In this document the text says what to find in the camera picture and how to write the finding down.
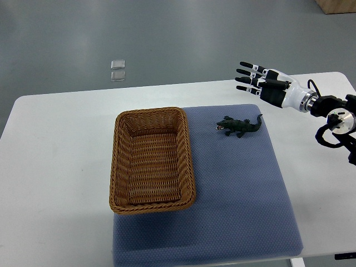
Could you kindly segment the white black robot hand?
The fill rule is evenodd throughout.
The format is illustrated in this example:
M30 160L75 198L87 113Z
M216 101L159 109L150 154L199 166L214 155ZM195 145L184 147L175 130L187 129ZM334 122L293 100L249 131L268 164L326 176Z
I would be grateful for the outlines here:
M283 72L261 65L241 61L237 90L258 96L261 100L278 108L291 107L300 112L310 111L313 102L320 97L317 89L302 87L300 83Z

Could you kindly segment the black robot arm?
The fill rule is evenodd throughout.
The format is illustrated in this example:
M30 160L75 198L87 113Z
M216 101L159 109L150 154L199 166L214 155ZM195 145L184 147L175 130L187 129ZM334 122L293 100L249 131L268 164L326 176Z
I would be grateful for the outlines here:
M348 161L355 165L355 96L346 95L345 100L335 96L321 96L310 100L308 110L315 117L326 118L326 124L320 127L316 134L316 141L325 147L337 149L345 147L349 152ZM332 144L324 138L326 131L330 131L338 140Z

